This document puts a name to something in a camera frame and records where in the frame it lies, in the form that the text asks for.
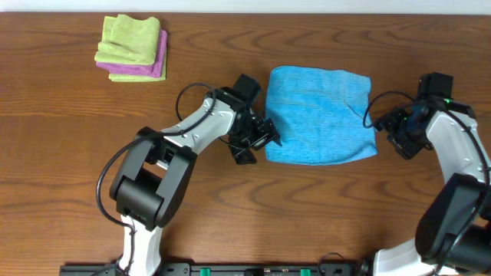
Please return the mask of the blue microfiber cloth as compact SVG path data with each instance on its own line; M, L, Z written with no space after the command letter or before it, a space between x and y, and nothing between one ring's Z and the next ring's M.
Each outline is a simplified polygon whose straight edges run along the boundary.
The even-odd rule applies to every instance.
M266 146L274 163L328 166L377 155L375 132L364 128L371 79L344 70L280 66L272 70L265 115L280 144Z

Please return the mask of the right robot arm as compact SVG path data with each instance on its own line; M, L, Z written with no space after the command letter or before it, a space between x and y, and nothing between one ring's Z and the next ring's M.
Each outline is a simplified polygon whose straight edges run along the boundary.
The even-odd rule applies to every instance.
M473 108L452 97L453 77L421 77L417 95L371 123L387 133L404 158L433 150L444 186L420 219L414 238L381 249L366 275L473 275L490 273L490 160L480 142Z

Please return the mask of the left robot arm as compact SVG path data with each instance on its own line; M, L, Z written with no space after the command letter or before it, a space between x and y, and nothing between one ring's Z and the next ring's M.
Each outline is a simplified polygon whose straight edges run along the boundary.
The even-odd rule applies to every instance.
M227 136L238 165L257 162L253 153L280 136L272 120L255 113L259 83L242 74L232 87L209 87L203 103L175 126L142 128L117 152L124 158L110 187L110 197L125 228L124 253L116 275L155 275L161 266L163 228L180 207L198 155Z

